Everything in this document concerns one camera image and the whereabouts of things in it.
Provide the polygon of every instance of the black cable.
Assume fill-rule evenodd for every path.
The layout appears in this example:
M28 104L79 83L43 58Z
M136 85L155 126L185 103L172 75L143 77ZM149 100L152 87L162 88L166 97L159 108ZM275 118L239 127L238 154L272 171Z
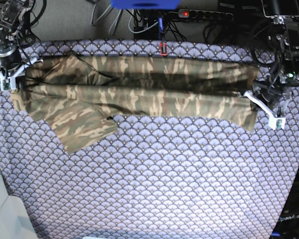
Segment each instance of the black cable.
M90 3L90 4L96 4L96 3L98 2L98 0L96 0L96 1L93 1L93 0L85 0L85 1L87 1L87 2Z
M183 41L187 41L186 37L180 33L180 31L178 30L178 27L176 26L175 22L173 21L170 21L170 26L172 26L175 30L175 32L180 36L180 38L183 40Z
M281 104L280 104L280 102L279 102L279 100L277 99L277 96L276 95L274 95L272 92L271 92L271 89L272 89L272 87L274 86L274 84L275 84L275 82L277 81L277 79L278 79L278 77L279 77L279 73L280 73L280 71L281 71L281 69L282 69L282 65L280 64L280 62L279 62L279 69L278 69L278 71L277 71L277 74L275 75L275 77L274 77L274 79L272 80L272 82L270 83L270 85L268 86L268 88L267 88L267 93L269 94L269 95L271 95L276 101L277 101L277 103L278 103L278 116L280 116L281 115Z
M144 17L142 16L139 10L135 10L135 13L141 18L141 20L144 20Z
M211 34L211 32L213 30L215 30L215 28L217 27L217 25L214 25L213 27L210 28L209 32L207 33L207 36L206 36L206 42L208 43L208 39L209 39L209 35Z
M30 9L30 12L33 11L35 4L36 4L36 0L33 0L33 4L32 4L32 7L31 7L31 9Z
M129 14L129 15L131 15L133 18L134 18L134 24L136 25L136 26L139 26L139 23L142 21L142 20L138 20L138 18L134 15L134 14L132 14L129 10L127 10L127 9L125 9L126 10L126 12Z
M213 44L217 44L218 41L221 39L221 36L223 35L223 31L224 31L225 26L222 25L221 27L222 27L222 28L221 28L221 30L219 31L218 36L215 37L215 39L214 39L214 41L213 41Z
M261 67L271 68L275 64L275 62L263 63L263 62L259 61L257 56L256 56L256 52L255 52L255 49L253 47L253 43L251 43L251 46L250 46L250 54L251 54L253 60L256 62L256 64L260 65Z
M261 32L263 32L264 30L266 30L269 26L265 26L263 29L261 29L260 31L258 31L253 38L255 38L256 36L258 36Z
M210 23L210 24L208 24L207 26L205 26L205 28L204 28L204 30L203 30L203 37L204 37L204 41L206 42L206 43L208 43L207 42L207 36L206 36L206 30L207 29L209 29L210 27L213 27L214 26L214 23Z
M38 26L38 24L39 24L39 21L36 23L36 25L32 26L31 28L35 28L36 26Z
M35 25L35 24L39 21L39 19L42 17L42 15L44 14L45 9L46 9L46 4L47 4L47 3L46 3L46 0L43 0L43 3L42 3L42 4L43 4L43 5L42 5L42 9L41 9L39 15L33 20L33 22L30 23L30 26Z
M32 34L36 39L38 39L39 41L41 41L41 39L40 39L37 35L35 35L32 31L31 31L31 34Z
M176 32L176 31L174 31L174 30L172 30L172 29L170 28L170 23L168 23L168 25L167 25L167 26L168 26L168 28L167 28L167 30L165 30L165 31L164 31L164 33L167 33L167 32L169 32L169 31L170 31L170 32L171 32L171 33L174 35L174 37L175 37L175 40L176 40L176 41L178 41L178 39L177 39L177 37L176 37L176 35L175 35L175 33L177 33L177 32Z
M20 42L19 42L19 33L17 33L17 35L16 35L16 43L17 43L18 47L21 49L21 51L24 53L24 55L26 56L26 58L28 59L29 62L27 63L27 65L29 65L29 64L32 65L30 57L26 54L26 52L24 51L24 49L20 45Z

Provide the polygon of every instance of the purple patterned fabric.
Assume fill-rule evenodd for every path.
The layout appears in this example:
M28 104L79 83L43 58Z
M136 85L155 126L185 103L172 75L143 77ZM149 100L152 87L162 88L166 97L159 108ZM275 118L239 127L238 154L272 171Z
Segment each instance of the purple patterned fabric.
M43 42L26 53L159 56L158 45ZM169 42L168 52L251 61L233 46ZM269 238L299 166L299 88L293 92L285 130L271 130L263 112L254 132L225 120L115 116L116 134L72 155L44 121L17 113L0 92L0 170L39 238Z

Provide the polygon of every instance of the power strip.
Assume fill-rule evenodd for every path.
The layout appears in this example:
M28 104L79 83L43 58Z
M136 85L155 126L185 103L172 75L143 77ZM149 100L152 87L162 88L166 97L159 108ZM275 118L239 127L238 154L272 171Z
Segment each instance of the power strip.
M234 15L228 12L179 9L178 17L196 20L233 21Z

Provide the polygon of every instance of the green led light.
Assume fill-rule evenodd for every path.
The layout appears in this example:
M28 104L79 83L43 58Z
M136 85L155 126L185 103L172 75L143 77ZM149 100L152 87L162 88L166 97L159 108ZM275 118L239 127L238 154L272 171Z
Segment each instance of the green led light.
M293 73L287 73L287 77L292 78L292 77L294 77L294 75L293 75Z

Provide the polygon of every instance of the gray carpet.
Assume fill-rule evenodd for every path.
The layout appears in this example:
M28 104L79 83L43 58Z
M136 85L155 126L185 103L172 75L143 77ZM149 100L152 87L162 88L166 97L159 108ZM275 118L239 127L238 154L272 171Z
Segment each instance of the gray carpet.
M102 14L110 4L109 0L101 0L95 19ZM216 10L217 0L183 0L180 7L194 9ZM34 13L38 15L42 7L42 0L37 0ZM75 39L133 39L129 32L128 21L130 15L124 12L117 32L114 36L108 34L112 22L119 10L114 9L104 21L96 27L90 26L93 5L85 0L47 0L47 8L33 32L43 41L50 40L75 40ZM178 24L179 30L184 33L189 41L202 42L202 23ZM167 40L175 40L171 34Z

